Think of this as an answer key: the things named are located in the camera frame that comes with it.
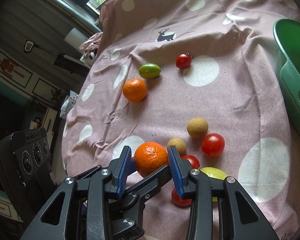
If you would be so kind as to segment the yellow green fruit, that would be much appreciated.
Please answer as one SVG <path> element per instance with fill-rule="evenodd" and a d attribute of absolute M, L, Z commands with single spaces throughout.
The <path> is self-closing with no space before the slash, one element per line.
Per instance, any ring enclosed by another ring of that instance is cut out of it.
<path fill-rule="evenodd" d="M 204 172 L 210 178 L 222 181 L 228 176 L 225 172 L 215 167 L 202 167 L 199 170 Z"/>

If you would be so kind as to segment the orange mandarin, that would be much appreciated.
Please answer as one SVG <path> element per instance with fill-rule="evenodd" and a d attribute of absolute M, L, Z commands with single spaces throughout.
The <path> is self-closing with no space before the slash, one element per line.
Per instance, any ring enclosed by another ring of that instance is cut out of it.
<path fill-rule="evenodd" d="M 141 144 L 134 153 L 134 165 L 143 178 L 168 164 L 167 151 L 156 142 Z"/>
<path fill-rule="evenodd" d="M 147 85 L 143 80 L 131 79 L 123 85 L 123 96 L 130 102 L 140 102 L 147 95 Z"/>

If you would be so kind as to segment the tan round fruit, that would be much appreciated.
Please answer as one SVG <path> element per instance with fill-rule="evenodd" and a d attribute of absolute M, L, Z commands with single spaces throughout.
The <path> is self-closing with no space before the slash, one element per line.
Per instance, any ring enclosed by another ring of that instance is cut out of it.
<path fill-rule="evenodd" d="M 202 139 L 206 136 L 209 124 L 204 118 L 192 118 L 187 123 L 187 132 L 194 139 Z"/>
<path fill-rule="evenodd" d="M 185 142 L 182 139 L 180 138 L 170 139 L 169 142 L 167 143 L 167 150 L 169 150 L 171 146 L 175 146 L 180 156 L 184 156 L 186 154 L 187 147 Z"/>

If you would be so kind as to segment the green lime fruit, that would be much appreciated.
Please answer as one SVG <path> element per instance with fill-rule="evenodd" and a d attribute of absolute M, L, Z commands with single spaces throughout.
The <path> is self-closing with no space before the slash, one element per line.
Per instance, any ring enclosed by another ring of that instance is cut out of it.
<path fill-rule="evenodd" d="M 154 79 L 158 77 L 160 73 L 161 68 L 157 64 L 153 63 L 143 64 L 139 68 L 139 75 L 146 80 Z"/>

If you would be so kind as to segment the green plastic bowl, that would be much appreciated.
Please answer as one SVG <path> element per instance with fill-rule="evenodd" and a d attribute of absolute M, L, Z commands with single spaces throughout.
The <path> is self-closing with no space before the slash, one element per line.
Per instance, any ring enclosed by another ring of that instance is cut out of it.
<path fill-rule="evenodd" d="M 273 25 L 277 46 L 275 73 L 288 117 L 300 135 L 300 22 L 279 19 Z"/>

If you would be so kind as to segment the colourful paper bag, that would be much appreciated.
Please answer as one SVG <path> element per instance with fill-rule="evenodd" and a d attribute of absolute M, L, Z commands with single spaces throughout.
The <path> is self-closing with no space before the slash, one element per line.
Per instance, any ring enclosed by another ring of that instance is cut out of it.
<path fill-rule="evenodd" d="M 73 109 L 74 105 L 76 104 L 76 101 L 78 99 L 78 94 L 74 91 L 70 91 L 70 95 L 67 95 L 60 111 L 60 117 L 62 119 L 66 119 L 67 114 Z"/>

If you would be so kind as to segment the pink polka dot cloth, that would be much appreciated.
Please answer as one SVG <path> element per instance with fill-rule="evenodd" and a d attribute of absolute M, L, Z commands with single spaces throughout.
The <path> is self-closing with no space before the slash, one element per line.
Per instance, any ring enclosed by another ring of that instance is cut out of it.
<path fill-rule="evenodd" d="M 299 227 L 300 166 L 291 162 L 291 135 L 276 78 L 273 24 L 300 21 L 291 0 L 107 0 L 100 21 L 97 59 L 66 117 L 63 166 L 76 176 L 107 166 L 126 145 L 166 146 L 185 141 L 202 166 L 235 177 L 251 195 L 280 239 Z M 189 53 L 189 68 L 175 60 Z M 139 75 L 143 64 L 161 68 L 158 77 Z M 128 101 L 123 85 L 143 80 L 147 95 Z M 223 153 L 210 158 L 202 139 L 187 132 L 204 118 L 206 134 L 218 133 Z"/>

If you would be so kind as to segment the far red cherry tomato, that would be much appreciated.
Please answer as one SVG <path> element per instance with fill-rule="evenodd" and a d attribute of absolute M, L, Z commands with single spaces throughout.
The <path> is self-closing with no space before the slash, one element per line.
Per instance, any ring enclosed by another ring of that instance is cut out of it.
<path fill-rule="evenodd" d="M 192 57 L 189 53 L 180 54 L 175 60 L 175 66 L 179 69 L 189 68 L 192 62 Z"/>

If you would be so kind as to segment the pink crumpled cloth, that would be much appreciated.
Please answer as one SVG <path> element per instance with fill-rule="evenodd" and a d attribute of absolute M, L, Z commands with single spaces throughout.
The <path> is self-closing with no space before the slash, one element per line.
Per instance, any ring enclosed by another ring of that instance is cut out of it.
<path fill-rule="evenodd" d="M 88 38 L 85 42 L 83 42 L 79 49 L 83 53 L 89 52 L 89 51 L 95 51 L 98 50 L 101 40 L 102 40 L 103 32 L 95 33 L 93 36 Z"/>

